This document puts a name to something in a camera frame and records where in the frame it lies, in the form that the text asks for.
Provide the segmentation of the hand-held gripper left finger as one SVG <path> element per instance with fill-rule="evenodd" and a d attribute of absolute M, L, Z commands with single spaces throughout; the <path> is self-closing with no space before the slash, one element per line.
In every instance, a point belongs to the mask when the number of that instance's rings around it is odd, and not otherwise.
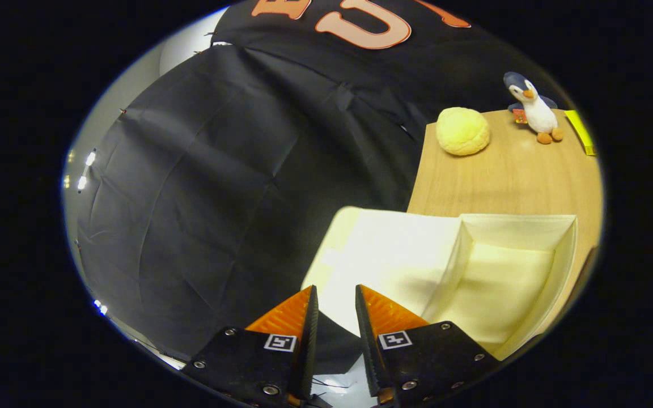
<path fill-rule="evenodd" d="M 216 331 L 183 374 L 238 407 L 303 407 L 311 397 L 319 303 L 316 286 L 246 328 Z"/>

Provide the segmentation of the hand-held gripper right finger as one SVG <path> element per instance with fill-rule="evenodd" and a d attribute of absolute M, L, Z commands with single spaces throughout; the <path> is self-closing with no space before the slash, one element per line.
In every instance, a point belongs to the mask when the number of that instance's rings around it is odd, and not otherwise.
<path fill-rule="evenodd" d="M 455 322 L 428 323 L 366 285 L 355 287 L 366 381 L 379 407 L 446 407 L 500 361 Z"/>

